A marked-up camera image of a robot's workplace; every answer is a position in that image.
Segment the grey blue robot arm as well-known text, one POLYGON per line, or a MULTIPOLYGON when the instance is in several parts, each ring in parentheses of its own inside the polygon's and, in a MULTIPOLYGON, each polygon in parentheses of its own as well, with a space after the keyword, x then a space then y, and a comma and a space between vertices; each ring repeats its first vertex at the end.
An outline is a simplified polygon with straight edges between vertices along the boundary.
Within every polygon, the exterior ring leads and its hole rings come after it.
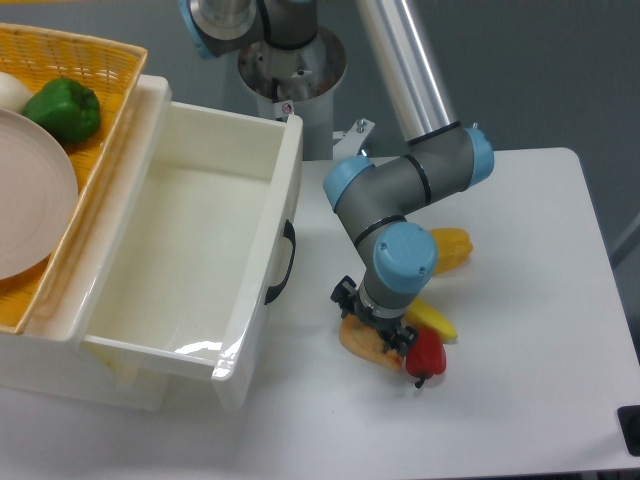
MULTIPOLYGON (((357 5, 408 150, 382 165, 338 161, 323 188, 365 265, 360 283, 341 280, 332 300, 406 355, 418 334, 402 322, 435 271, 433 236, 408 216, 488 178, 494 153, 484 134, 460 124, 410 1, 357 5)), ((344 73, 340 44, 313 1, 184 1, 183 20, 204 57, 238 52, 244 84, 266 117, 302 115, 344 73)))

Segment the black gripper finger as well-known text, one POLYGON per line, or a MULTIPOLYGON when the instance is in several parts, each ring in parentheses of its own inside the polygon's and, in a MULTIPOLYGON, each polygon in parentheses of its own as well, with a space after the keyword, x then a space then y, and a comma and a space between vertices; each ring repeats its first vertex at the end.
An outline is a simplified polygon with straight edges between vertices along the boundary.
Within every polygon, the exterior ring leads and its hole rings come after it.
POLYGON ((348 275, 344 276, 334 287, 330 299, 335 303, 341 312, 341 317, 356 315, 356 300, 358 291, 355 281, 348 275))
POLYGON ((383 341, 383 352, 395 352, 404 358, 418 338, 418 331, 411 326, 397 326, 392 330, 384 330, 380 334, 383 341))

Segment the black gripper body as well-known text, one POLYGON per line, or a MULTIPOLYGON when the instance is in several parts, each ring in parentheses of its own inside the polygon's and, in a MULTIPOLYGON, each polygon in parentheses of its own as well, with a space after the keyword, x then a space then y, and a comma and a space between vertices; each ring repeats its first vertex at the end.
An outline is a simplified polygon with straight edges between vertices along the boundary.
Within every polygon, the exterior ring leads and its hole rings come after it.
POLYGON ((402 329, 401 319, 408 306, 388 308, 374 302, 365 289, 358 289, 354 300, 354 315, 366 326, 376 330, 384 340, 391 340, 402 329))

